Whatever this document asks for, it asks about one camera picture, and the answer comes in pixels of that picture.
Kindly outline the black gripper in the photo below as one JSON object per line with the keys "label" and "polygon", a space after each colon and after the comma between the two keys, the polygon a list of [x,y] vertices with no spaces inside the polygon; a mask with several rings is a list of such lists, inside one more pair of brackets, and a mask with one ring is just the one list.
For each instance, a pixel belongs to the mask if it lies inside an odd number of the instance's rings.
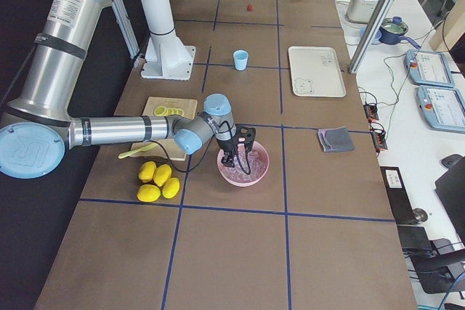
{"label": "black gripper", "polygon": [[224,167],[235,166],[235,152],[238,150],[238,138],[236,136],[226,140],[216,138],[216,141],[224,152],[221,164]]}

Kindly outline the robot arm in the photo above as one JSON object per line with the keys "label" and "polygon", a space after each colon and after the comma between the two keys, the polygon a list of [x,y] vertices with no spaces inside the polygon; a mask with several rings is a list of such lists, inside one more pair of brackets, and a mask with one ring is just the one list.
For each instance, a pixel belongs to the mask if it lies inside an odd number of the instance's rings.
{"label": "robot arm", "polygon": [[[203,111],[180,115],[73,118],[68,104],[87,56],[101,11],[115,0],[53,0],[46,24],[34,41],[21,95],[1,118],[1,172],[19,179],[47,175],[76,146],[173,139],[191,155],[216,139],[222,164],[233,166],[239,133],[225,95],[212,94]],[[141,0],[150,30],[143,76],[189,79],[195,48],[178,38],[169,0]]]}

